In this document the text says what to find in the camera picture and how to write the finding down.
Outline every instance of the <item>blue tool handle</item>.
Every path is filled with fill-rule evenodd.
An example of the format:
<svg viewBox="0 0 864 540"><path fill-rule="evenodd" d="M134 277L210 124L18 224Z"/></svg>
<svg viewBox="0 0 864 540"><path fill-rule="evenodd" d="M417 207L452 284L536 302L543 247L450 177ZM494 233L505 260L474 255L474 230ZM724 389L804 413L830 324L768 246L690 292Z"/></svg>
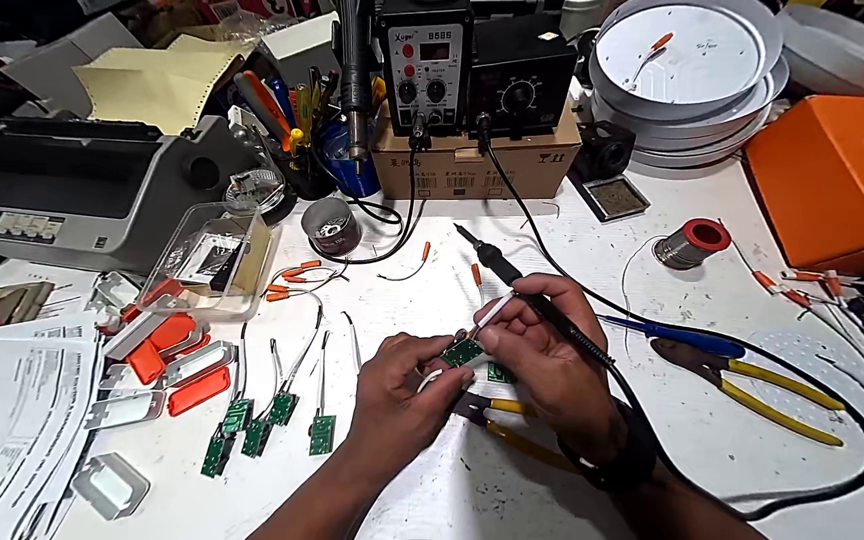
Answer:
<svg viewBox="0 0 864 540"><path fill-rule="evenodd" d="M295 129L298 124L296 124L296 117L292 114L292 102L289 101L289 87L282 80L275 78L270 78L267 80L267 83L271 88L271 95L278 102L278 107L282 109L282 115L289 122L289 126Z"/></svg>
<svg viewBox="0 0 864 540"><path fill-rule="evenodd" d="M679 343L691 345L700 351L705 351L711 355L726 357L727 359L741 359L745 356L745 347L738 343L715 337L714 335L705 335L695 331L686 331L682 329L674 329L663 325L653 325L640 323L638 321L630 321L629 319L620 319L610 315L602 317L610 323L622 325L631 329L636 329L645 333L647 338L666 338Z"/></svg>

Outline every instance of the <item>yellow paper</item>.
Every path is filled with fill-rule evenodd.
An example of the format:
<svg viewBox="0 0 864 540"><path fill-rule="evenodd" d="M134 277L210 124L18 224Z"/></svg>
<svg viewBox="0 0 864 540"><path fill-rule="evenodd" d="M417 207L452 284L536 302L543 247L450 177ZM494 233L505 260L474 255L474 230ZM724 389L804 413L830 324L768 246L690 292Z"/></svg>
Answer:
<svg viewBox="0 0 864 540"><path fill-rule="evenodd" d="M144 122L174 136L199 123L216 82L251 50L183 34L166 50L109 49L72 69L92 100L89 118Z"/></svg>

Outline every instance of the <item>solder wire spool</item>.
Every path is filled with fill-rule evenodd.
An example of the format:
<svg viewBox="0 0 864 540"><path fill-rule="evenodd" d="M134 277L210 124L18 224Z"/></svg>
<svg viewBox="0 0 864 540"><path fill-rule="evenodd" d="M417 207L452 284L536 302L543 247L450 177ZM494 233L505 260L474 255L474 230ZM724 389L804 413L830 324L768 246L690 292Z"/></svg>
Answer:
<svg viewBox="0 0 864 540"><path fill-rule="evenodd" d="M362 228L349 204L336 197L312 202L302 214L301 224L318 249L332 257L353 251L362 240Z"/></svg>
<svg viewBox="0 0 864 540"><path fill-rule="evenodd" d="M669 268L689 270L702 264L710 255L728 248L731 243L732 237L726 227L711 219L695 218L655 242L652 253Z"/></svg>

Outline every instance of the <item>wristwatch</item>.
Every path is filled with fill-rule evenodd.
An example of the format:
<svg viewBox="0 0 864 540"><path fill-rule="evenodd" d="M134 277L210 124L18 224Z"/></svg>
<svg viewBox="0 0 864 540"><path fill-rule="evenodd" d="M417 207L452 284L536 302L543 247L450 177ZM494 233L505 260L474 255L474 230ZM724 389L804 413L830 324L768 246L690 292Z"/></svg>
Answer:
<svg viewBox="0 0 864 540"><path fill-rule="evenodd" d="M628 491L652 478L656 468L656 441L642 418L632 408L617 400L615 406L628 427L625 447L615 459L593 465L558 437L558 448L585 479L607 493Z"/></svg>

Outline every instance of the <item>temperature dial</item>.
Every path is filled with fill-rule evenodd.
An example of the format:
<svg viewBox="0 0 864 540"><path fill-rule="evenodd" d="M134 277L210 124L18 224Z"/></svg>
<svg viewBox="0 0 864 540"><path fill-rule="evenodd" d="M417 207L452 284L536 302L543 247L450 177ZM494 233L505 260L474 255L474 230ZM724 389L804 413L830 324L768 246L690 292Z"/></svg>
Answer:
<svg viewBox="0 0 864 540"><path fill-rule="evenodd" d="M441 80L432 80L425 87L425 94L432 103L439 103L446 97L446 83Z"/></svg>
<svg viewBox="0 0 864 540"><path fill-rule="evenodd" d="M415 83L410 80L406 80L398 86L398 100L402 102L402 105L408 105L415 101L418 93Z"/></svg>
<svg viewBox="0 0 864 540"><path fill-rule="evenodd" d="M506 113L519 115L532 105L536 97L536 88L528 80L516 80L502 92L502 109Z"/></svg>

